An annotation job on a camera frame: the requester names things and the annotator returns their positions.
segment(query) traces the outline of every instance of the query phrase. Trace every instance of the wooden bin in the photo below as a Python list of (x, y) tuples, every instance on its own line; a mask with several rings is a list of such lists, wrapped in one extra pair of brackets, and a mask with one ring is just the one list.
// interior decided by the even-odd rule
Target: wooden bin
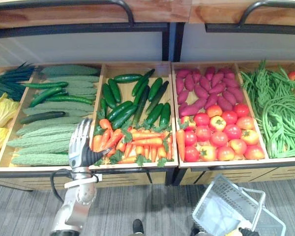
[[(175, 62), (172, 63), (172, 75), (173, 75), (173, 87), (176, 87), (176, 72), (182, 68), (188, 69), (200, 69), (201, 73), (205, 72), (205, 68), (208, 66), (215, 66), (217, 69), (222, 67), (228, 67), (235, 72), (236, 79), (240, 84), (243, 83), (242, 77), (239, 71), (253, 70), (258, 67), (259, 61), (245, 61), (245, 62)], [(294, 61), (271, 61), (267, 62), (266, 66), (271, 70), (278, 70), (277, 65), (281, 65), (286, 72), (295, 70)], [(248, 105), (251, 117), (254, 117), (254, 113), (251, 107), (251, 103), (247, 92), (244, 90), (244, 102)], [(194, 92), (189, 94), (187, 103), (190, 104), (196, 100)], [(177, 94), (174, 92), (174, 103), (176, 119), (178, 119), (178, 104)], [(213, 161), (213, 162), (182, 162), (179, 157), (179, 173), (174, 185), (181, 184), (208, 184), (219, 173), (229, 177), (234, 182), (250, 182), (250, 181), (265, 181), (273, 180), (272, 178), (266, 178), (270, 176), (268, 173), (276, 170), (279, 166), (291, 166), (295, 165), (295, 157), (292, 158), (278, 158), (270, 159), (266, 152), (266, 147), (263, 142), (257, 122), (254, 120), (255, 129), (259, 135), (259, 142), (265, 152), (265, 158), (262, 160), (235, 160), (235, 161)], [(176, 120), (177, 130), (179, 129), (178, 122)]]

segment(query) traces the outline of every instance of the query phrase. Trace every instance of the tomato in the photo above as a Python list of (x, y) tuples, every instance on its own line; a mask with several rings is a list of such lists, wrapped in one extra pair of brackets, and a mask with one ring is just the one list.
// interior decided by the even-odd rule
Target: tomato
[(223, 111), (222, 108), (219, 105), (213, 105), (210, 106), (207, 110), (206, 113), (208, 117), (214, 117), (214, 116), (221, 116)]
[(226, 122), (220, 116), (214, 116), (211, 118), (209, 126), (213, 131), (223, 131), (226, 126)]
[(248, 160), (259, 160), (259, 159), (264, 159), (265, 153), (260, 146), (251, 145), (247, 147), (247, 150), (244, 156)]
[(185, 146), (192, 146), (197, 142), (197, 136), (193, 131), (185, 132)]
[(238, 155), (243, 155), (246, 152), (247, 144), (241, 139), (230, 140), (228, 144)]
[(216, 160), (215, 147), (210, 145), (203, 145), (200, 148), (200, 158), (203, 161), (215, 161)]
[(206, 113), (200, 112), (195, 115), (193, 118), (197, 126), (199, 125), (208, 125), (210, 123), (210, 117)]
[(233, 149), (227, 146), (219, 147), (217, 150), (217, 159), (219, 161), (231, 161), (235, 158)]
[(223, 133), (227, 135), (229, 140), (241, 138), (241, 129), (235, 124), (226, 125)]
[(246, 117), (249, 115), (249, 108), (246, 104), (237, 104), (233, 107), (233, 111), (236, 112), (238, 118)]
[(185, 149), (185, 162), (196, 162), (199, 160), (199, 152), (193, 146), (188, 146)]
[(207, 125), (200, 125), (196, 129), (198, 142), (208, 141), (211, 137), (211, 130)]
[(228, 138), (223, 132), (217, 131), (211, 135), (210, 142), (212, 145), (220, 147), (227, 144)]
[(238, 117), (236, 112), (225, 111), (222, 114), (222, 118), (225, 120), (226, 124), (235, 124)]
[(241, 139), (244, 140), (247, 145), (255, 145), (259, 141), (258, 133), (252, 129), (243, 130)]
[(254, 129), (254, 119), (252, 119), (251, 117), (240, 117), (237, 122), (236, 125), (241, 128), (241, 129)]

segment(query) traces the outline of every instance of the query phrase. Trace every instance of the shopping basket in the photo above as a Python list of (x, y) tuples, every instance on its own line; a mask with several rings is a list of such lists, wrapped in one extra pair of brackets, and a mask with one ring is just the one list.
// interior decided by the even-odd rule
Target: shopping basket
[[(247, 192), (261, 194), (259, 202)], [(192, 213), (195, 223), (209, 234), (224, 236), (240, 222), (251, 222), (260, 236), (284, 236), (285, 224), (265, 206), (264, 191), (238, 187), (221, 174), (208, 186)]]

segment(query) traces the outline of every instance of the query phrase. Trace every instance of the wooden panel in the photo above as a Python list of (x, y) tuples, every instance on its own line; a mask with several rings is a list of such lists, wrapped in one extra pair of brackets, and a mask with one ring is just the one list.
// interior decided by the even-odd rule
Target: wooden panel
[[(190, 23), (238, 23), (246, 8), (255, 0), (192, 0)], [(260, 7), (247, 24), (295, 26), (295, 9)]]

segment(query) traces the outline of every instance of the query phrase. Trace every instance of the foot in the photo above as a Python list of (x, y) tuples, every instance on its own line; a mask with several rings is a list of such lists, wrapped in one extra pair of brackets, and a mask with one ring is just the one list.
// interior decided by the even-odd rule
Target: foot
[(133, 233), (142, 233), (144, 234), (144, 230), (143, 230), (143, 224), (142, 221), (139, 219), (136, 219), (133, 221), (132, 224), (132, 229), (133, 229)]

